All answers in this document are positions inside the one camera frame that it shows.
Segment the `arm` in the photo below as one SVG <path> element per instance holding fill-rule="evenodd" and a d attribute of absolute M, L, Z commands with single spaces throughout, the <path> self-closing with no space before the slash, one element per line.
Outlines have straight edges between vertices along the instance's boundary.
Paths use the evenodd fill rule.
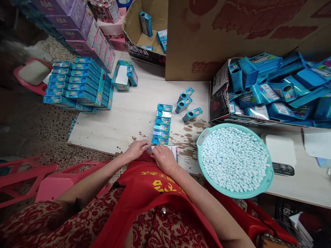
<path fill-rule="evenodd" d="M 168 147 L 156 146 L 152 153 L 160 169 L 179 184 L 191 202 L 206 217 L 224 248 L 255 247 L 222 204 L 179 166 Z"/>
<path fill-rule="evenodd" d="M 73 206 L 78 198 L 80 208 L 86 207 L 122 166 L 140 157 L 149 146 L 147 140 L 134 141 L 125 153 L 79 181 L 59 196 L 56 202 L 68 210 L 68 206 Z"/>

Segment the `white table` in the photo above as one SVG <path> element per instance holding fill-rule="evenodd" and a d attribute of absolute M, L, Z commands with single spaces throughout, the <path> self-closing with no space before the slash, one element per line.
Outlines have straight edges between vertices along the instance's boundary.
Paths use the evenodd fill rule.
<path fill-rule="evenodd" d="M 185 170 L 202 175 L 195 142 L 203 129 L 210 126 L 207 122 L 209 82 L 165 81 L 164 68 L 132 59 L 125 52 L 116 51 L 116 54 L 116 63 L 118 59 L 132 61 L 138 87 L 130 87 L 128 92 L 115 90 L 110 111 L 99 111 L 96 115 L 80 113 L 68 142 L 119 155 L 134 140 L 151 141 L 158 104 L 172 105 L 175 109 L 179 95 L 192 87 L 193 101 L 187 110 L 200 107 L 203 113 L 184 123 L 182 117 L 187 110 L 176 114 L 173 109 L 169 145 L 178 146 L 178 162 Z"/>
<path fill-rule="evenodd" d="M 165 81 L 164 68 L 131 59 L 128 53 L 116 51 L 117 59 L 132 61 L 138 75 L 138 87 L 129 92 L 114 91 L 110 111 L 96 115 L 80 113 L 69 144 L 112 155 L 124 152 L 134 140 L 151 141 L 157 104 L 175 107 L 179 94 L 189 87 L 194 89 L 193 102 L 188 110 L 202 108 L 194 121 L 183 123 L 184 113 L 173 111 L 170 145 L 177 145 L 179 164 L 188 172 L 201 175 L 197 162 L 196 140 L 208 124 L 209 82 Z M 297 164 L 293 177 L 275 175 L 267 193 L 331 208 L 331 177 L 318 167 L 315 158 L 305 152 L 301 134 L 280 133 L 269 129 L 251 128 L 258 135 L 276 134 L 293 139 Z"/>

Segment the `white mint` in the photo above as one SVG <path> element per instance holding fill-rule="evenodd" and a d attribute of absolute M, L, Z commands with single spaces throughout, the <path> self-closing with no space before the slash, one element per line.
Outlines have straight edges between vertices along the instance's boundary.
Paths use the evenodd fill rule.
<path fill-rule="evenodd" d="M 209 177 L 231 192 L 257 189 L 270 166 L 262 143 L 235 127 L 210 133 L 203 143 L 201 156 Z"/>

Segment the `red apron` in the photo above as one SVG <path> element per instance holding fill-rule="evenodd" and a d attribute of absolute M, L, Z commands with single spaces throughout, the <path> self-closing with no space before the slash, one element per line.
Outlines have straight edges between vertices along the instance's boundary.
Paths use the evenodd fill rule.
<path fill-rule="evenodd" d="M 165 175 L 155 162 L 131 162 L 117 182 L 126 186 L 125 190 L 93 243 L 93 248 L 122 248 L 137 215 L 166 203 L 196 219 L 209 247 L 222 247 L 207 219 L 190 202 L 181 187 Z"/>

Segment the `teal plastic bowl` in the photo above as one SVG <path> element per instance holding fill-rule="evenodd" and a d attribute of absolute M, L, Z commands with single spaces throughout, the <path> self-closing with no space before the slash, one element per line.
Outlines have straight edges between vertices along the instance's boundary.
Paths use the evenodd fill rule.
<path fill-rule="evenodd" d="M 267 153 L 269 154 L 267 163 L 270 164 L 270 166 L 266 168 L 266 170 L 265 170 L 266 176 L 263 178 L 262 182 L 260 183 L 260 186 L 257 189 L 254 189 L 252 191 L 246 191 L 246 192 L 235 192 L 235 191 L 231 192 L 228 189 L 222 188 L 218 184 L 214 183 L 214 181 L 208 176 L 206 170 L 204 169 L 202 157 L 201 157 L 201 151 L 202 151 L 202 146 L 203 146 L 204 140 L 214 130 L 219 129 L 219 128 L 225 128 L 225 127 L 235 127 L 238 130 L 251 134 L 252 136 L 254 136 L 257 139 L 258 142 L 262 142 L 262 146 L 267 150 Z M 207 179 L 207 181 L 210 183 L 210 185 L 213 186 L 220 193 L 222 193 L 226 196 L 232 197 L 232 198 L 236 198 L 236 199 L 248 199 L 248 198 L 255 197 L 263 192 L 266 192 L 268 190 L 268 188 L 270 187 L 272 179 L 273 179 L 273 175 L 274 175 L 270 153 L 269 153 L 266 145 L 264 144 L 264 142 L 260 139 L 260 137 L 253 131 L 249 130 L 247 127 L 236 125 L 236 124 L 223 123 L 223 124 L 219 124 L 214 127 L 211 127 L 211 128 L 207 128 L 200 134 L 198 141 L 197 141 L 197 147 L 198 147 L 198 161 L 199 161 L 199 165 L 202 170 L 202 173 L 203 173 L 204 177 Z"/>

